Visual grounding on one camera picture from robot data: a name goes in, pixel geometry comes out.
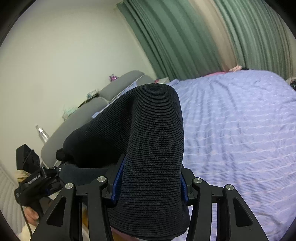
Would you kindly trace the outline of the person's left hand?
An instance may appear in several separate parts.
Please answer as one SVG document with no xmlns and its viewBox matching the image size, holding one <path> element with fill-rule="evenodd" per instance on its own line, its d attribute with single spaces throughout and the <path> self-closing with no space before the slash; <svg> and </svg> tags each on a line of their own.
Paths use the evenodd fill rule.
<svg viewBox="0 0 296 241">
<path fill-rule="evenodd" d="M 34 211 L 34 209 L 32 209 L 31 207 L 25 207 L 23 211 L 24 211 L 24 214 L 25 214 L 25 217 L 26 217 L 28 223 L 33 226 L 37 226 L 37 224 L 39 222 L 38 213 L 36 211 Z"/>
</svg>

